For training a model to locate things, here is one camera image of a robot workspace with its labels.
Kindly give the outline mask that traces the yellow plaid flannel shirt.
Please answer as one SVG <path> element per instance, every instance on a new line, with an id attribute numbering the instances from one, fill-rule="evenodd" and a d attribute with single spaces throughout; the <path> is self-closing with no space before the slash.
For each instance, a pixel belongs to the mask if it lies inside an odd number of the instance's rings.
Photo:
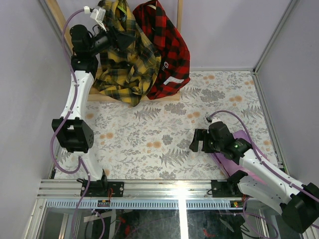
<path id="1" fill-rule="evenodd" d="M 127 14 L 118 9 L 126 6 Z M 93 87 L 113 99 L 135 107 L 153 87 L 160 69 L 161 55 L 137 24 L 125 0 L 102 0 L 99 7 L 106 10 L 103 23 L 114 26 L 136 38 L 126 50 L 108 49 L 100 53 L 102 73 Z"/>

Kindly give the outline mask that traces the lime green wire hanger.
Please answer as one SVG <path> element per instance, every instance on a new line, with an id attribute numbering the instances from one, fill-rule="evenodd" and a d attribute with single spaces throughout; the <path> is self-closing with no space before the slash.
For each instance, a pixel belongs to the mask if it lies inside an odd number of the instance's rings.
<path id="1" fill-rule="evenodd" d="M 123 5 L 123 4 L 118 4 L 118 9 L 123 12 L 124 14 L 127 14 L 127 11 L 126 11 L 126 6 Z"/>

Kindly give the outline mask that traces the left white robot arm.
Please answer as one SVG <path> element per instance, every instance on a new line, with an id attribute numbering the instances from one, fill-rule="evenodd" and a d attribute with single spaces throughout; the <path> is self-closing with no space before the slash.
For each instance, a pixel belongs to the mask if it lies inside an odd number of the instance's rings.
<path id="1" fill-rule="evenodd" d="M 109 48 L 126 50 L 135 38 L 114 27 L 100 30 L 93 36 L 80 24 L 70 29 L 70 35 L 73 44 L 73 55 L 70 60 L 71 86 L 60 118 L 52 120 L 53 138 L 78 160 L 79 166 L 87 173 L 85 179 L 77 179 L 77 182 L 82 184 L 81 195 L 110 197 L 119 189 L 123 189 L 124 185 L 108 184 L 104 170 L 91 151 L 94 133 L 84 120 L 85 107 L 98 69 L 96 56 Z"/>

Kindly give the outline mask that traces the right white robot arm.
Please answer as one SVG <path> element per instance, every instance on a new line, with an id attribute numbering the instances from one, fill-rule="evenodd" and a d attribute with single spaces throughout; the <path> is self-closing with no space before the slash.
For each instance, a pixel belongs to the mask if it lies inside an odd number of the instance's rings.
<path id="1" fill-rule="evenodd" d="M 189 149 L 216 155 L 226 170 L 226 183 L 211 184 L 214 197 L 226 193 L 251 196 L 279 213 L 300 234 L 319 218 L 318 186 L 306 185 L 274 166 L 243 131 L 231 133 L 226 124 L 217 121 L 208 129 L 196 129 Z"/>

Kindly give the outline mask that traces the red black plaid shirt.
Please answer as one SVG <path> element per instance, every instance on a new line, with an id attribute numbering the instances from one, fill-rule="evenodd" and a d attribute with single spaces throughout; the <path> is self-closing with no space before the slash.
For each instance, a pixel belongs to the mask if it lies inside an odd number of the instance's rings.
<path id="1" fill-rule="evenodd" d="M 190 52 L 183 37 L 157 0 L 138 5 L 133 15 L 161 55 L 158 77 L 147 97 L 155 100 L 175 95 L 190 81 Z"/>

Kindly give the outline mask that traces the purple cloth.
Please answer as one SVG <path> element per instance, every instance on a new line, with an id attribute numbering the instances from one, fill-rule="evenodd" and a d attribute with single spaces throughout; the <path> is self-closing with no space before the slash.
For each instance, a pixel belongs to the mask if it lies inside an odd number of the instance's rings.
<path id="1" fill-rule="evenodd" d="M 231 140 L 230 145 L 225 147 L 226 151 L 212 153 L 211 156 L 222 173 L 228 178 L 234 175 L 237 171 L 243 171 L 250 175 L 253 179 L 264 183 L 255 173 L 242 167 L 239 164 L 239 159 L 244 156 L 244 153 L 249 149 L 256 149 L 258 155 L 267 159 L 261 150 L 255 145 L 251 144 L 251 140 L 244 130 L 239 130 L 233 133 L 234 140 Z"/>

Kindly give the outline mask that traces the floral patterned table mat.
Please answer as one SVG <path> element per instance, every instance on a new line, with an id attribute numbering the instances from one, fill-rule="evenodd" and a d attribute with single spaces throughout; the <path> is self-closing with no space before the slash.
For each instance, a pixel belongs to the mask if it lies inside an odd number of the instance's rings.
<path id="1" fill-rule="evenodd" d="M 212 113 L 231 132 L 247 127 L 254 143 L 277 164 L 265 118 L 248 71 L 190 73 L 177 101 L 88 102 L 92 148 L 108 179 L 208 180 L 225 175 L 209 154 L 189 150 L 194 130 Z"/>

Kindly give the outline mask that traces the aluminium front rail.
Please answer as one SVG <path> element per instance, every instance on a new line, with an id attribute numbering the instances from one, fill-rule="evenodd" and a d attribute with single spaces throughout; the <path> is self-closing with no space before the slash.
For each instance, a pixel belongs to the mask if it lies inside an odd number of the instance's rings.
<path id="1" fill-rule="evenodd" d="M 84 186 L 71 179 L 44 179 L 37 199 L 48 207 L 80 209 L 221 209 L 239 210 L 244 196 L 215 198 L 209 180 L 111 180 L 111 190 L 94 197 Z"/>

